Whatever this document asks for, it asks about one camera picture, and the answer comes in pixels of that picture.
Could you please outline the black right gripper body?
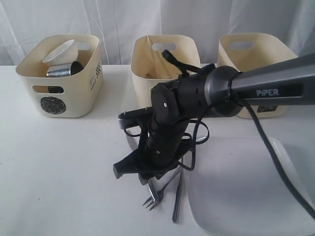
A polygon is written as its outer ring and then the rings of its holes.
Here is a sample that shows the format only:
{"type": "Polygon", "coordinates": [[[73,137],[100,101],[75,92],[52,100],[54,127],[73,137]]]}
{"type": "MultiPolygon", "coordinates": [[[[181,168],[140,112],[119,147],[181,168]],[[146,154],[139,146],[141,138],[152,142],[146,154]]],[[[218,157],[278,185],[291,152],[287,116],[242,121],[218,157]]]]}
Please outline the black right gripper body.
{"type": "Polygon", "coordinates": [[[140,171],[157,171],[160,179],[180,166],[179,159],[194,146],[192,135],[186,133],[190,119],[180,119],[175,124],[159,124],[150,118],[141,131],[137,150],[140,171]]]}

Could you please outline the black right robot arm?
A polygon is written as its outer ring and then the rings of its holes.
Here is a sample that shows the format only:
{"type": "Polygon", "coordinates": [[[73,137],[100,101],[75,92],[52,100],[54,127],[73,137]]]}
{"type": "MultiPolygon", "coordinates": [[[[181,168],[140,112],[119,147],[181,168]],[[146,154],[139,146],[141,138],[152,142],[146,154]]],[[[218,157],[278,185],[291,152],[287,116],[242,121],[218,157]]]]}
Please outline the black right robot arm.
{"type": "Polygon", "coordinates": [[[232,117],[245,105],[289,106],[315,102],[315,56],[290,59],[247,72],[230,66],[208,65],[194,74],[158,83],[151,107],[119,115],[122,129],[140,127],[136,150],[113,166],[116,178],[138,174],[142,184],[161,178],[180,165],[196,145],[184,139],[191,121],[232,117]]]}

